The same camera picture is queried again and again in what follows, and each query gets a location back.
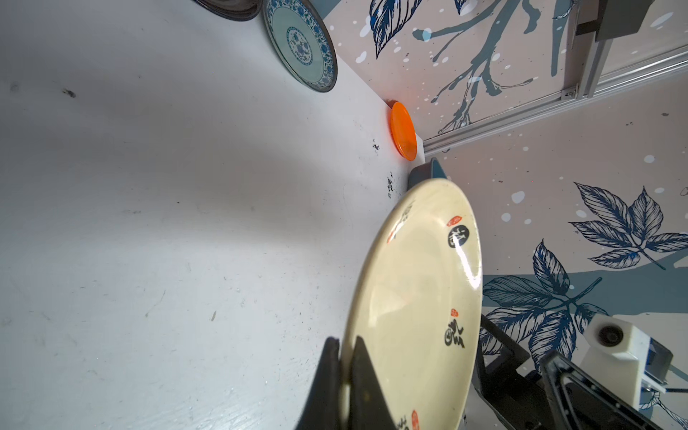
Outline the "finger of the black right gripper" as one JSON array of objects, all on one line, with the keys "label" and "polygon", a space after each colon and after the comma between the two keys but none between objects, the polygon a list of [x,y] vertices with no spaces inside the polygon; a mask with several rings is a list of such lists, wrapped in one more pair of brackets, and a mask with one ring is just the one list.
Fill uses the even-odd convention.
[{"label": "finger of the black right gripper", "polygon": [[480,327],[501,350],[487,363],[482,347],[478,347],[472,380],[478,396],[507,429],[547,429],[548,396],[542,376],[535,370],[526,376],[518,372],[530,354],[485,315]]},{"label": "finger of the black right gripper", "polygon": [[545,399],[539,403],[541,429],[659,427],[557,352],[545,356],[540,371],[545,391]]}]

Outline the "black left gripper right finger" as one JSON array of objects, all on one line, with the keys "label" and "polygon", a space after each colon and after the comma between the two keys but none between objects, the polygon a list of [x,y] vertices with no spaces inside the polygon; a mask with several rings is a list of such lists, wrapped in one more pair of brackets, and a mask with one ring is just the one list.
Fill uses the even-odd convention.
[{"label": "black left gripper right finger", "polygon": [[396,428],[365,341],[358,336],[349,371],[349,429]]}]

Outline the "black round plate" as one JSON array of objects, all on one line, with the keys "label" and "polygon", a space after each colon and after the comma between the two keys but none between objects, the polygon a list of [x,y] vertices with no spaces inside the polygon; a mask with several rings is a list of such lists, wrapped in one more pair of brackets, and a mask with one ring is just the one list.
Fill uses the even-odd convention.
[{"label": "black round plate", "polygon": [[195,3],[224,19],[247,22],[258,16],[263,0],[195,0]]}]

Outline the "cream yellow plate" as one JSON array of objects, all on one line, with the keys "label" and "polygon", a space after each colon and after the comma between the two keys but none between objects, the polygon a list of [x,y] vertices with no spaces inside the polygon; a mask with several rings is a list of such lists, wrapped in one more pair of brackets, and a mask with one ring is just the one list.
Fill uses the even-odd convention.
[{"label": "cream yellow plate", "polygon": [[395,426],[455,429],[478,349],[483,263],[475,215],[441,178],[402,197],[363,265],[342,341],[340,406],[362,339]]}]

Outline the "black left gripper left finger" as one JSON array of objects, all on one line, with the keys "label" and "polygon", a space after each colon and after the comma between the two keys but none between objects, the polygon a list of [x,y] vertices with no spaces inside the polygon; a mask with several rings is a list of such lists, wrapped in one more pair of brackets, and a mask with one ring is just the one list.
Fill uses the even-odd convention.
[{"label": "black left gripper left finger", "polygon": [[340,341],[329,337],[324,342],[297,430],[340,429],[340,381]]}]

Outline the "small green patterned plate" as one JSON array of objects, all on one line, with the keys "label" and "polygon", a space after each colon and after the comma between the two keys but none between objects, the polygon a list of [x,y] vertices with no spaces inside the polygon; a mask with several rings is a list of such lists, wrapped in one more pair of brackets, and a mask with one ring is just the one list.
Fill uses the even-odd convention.
[{"label": "small green patterned plate", "polygon": [[268,0],[263,20],[283,64],[304,86],[325,93],[338,78],[331,36],[315,7],[307,0]]}]

